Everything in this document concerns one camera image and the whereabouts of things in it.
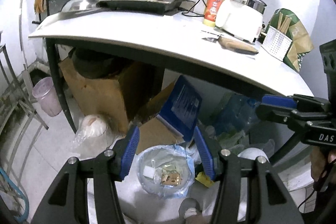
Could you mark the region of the person's right hand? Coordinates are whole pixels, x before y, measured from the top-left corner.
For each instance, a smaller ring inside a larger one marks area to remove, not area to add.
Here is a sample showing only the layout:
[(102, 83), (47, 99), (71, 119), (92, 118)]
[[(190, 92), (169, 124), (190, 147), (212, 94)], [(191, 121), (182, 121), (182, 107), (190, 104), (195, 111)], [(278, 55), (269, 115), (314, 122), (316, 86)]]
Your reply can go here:
[(320, 151), (319, 147), (314, 146), (313, 150), (310, 154), (310, 162), (311, 162), (311, 177), (314, 181), (318, 181), (319, 177), (324, 170), (326, 161), (333, 162), (335, 160), (335, 150), (330, 151), (329, 155), (326, 157)]

